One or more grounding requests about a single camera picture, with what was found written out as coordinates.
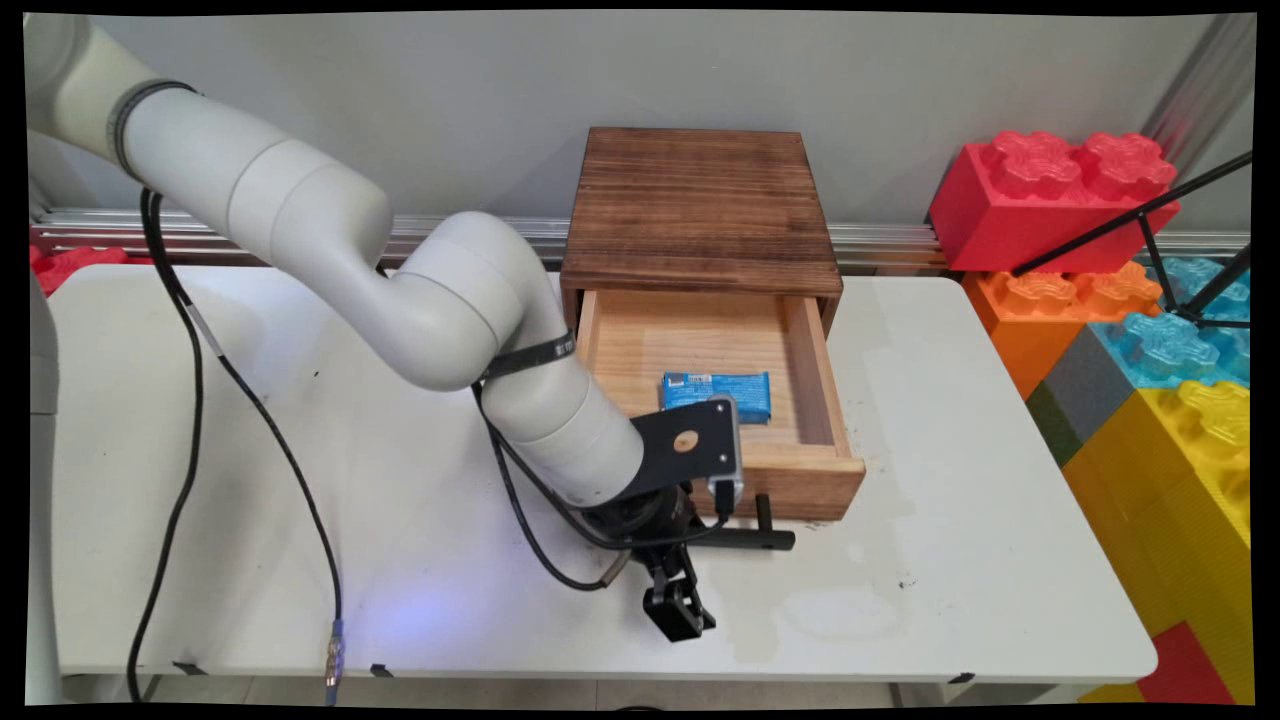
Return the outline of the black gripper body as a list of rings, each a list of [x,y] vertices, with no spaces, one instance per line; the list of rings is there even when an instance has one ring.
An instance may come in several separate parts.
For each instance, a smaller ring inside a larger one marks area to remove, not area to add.
[[[690,484],[671,486],[650,495],[604,503],[584,512],[585,523],[598,534],[626,544],[640,544],[634,560],[653,574],[658,568],[666,577],[690,573],[687,546],[684,538],[703,529]]]

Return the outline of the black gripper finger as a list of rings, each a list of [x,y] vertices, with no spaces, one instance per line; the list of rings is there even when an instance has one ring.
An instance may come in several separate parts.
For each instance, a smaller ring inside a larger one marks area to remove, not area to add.
[[[687,550],[658,550],[654,596],[657,602],[699,602],[698,575]]]
[[[672,643],[701,638],[717,620],[701,605],[695,584],[666,584],[644,593],[644,612]]]

